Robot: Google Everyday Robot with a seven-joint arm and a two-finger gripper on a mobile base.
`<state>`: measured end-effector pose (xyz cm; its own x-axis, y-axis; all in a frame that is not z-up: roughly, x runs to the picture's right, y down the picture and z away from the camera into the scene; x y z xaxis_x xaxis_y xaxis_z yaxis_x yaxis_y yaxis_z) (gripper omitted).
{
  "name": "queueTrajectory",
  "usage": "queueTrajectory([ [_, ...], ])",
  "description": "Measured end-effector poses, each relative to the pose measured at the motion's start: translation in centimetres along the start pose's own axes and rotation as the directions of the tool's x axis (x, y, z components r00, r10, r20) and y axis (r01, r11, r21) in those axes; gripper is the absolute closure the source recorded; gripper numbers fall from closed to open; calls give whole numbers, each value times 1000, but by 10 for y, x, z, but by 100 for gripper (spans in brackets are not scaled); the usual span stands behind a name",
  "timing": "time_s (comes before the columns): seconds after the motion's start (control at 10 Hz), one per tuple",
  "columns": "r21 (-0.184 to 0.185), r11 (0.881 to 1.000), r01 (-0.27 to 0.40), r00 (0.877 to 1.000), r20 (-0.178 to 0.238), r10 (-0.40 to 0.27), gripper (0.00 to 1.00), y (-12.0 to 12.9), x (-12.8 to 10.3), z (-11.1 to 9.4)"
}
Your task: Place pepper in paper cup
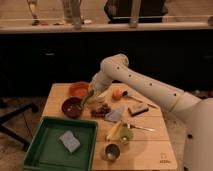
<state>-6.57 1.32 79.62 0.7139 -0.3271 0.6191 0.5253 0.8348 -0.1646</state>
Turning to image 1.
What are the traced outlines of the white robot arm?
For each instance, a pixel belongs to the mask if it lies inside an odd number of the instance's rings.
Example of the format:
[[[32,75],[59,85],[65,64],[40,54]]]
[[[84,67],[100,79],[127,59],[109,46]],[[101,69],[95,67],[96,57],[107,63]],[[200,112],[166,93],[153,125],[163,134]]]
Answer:
[[[114,80],[127,84],[185,123],[185,171],[213,171],[213,98],[200,99],[182,89],[137,73],[129,68],[128,57],[124,54],[103,59],[90,87],[102,93]]]

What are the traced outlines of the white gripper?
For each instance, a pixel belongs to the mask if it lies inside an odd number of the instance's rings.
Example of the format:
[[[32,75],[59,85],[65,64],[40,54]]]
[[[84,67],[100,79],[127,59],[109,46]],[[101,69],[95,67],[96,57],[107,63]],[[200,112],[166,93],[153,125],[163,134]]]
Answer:
[[[101,94],[107,90],[109,86],[110,78],[103,72],[96,73],[89,84],[89,88],[93,90],[95,94]]]

